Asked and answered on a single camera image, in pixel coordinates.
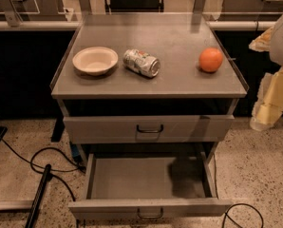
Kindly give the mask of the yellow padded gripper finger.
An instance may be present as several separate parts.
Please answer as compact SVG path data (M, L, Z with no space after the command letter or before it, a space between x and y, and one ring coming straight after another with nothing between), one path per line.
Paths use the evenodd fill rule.
M270 125L261 123L258 119L255 117L252 117L250 119L250 128L255 131L266 131L271 128Z

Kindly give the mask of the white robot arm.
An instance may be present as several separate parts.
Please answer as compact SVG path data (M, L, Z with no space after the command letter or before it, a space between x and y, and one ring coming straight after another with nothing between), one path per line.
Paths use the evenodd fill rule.
M264 131L274 126L283 114L283 14L260 36L249 44L249 49L268 51L270 60L280 66L275 73L266 73L257 92L250 127Z

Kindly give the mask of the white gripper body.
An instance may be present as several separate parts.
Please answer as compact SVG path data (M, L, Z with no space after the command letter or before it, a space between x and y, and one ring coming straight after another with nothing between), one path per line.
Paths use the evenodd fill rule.
M283 66L266 73L261 80L252 117L263 124L275 124L283 114Z

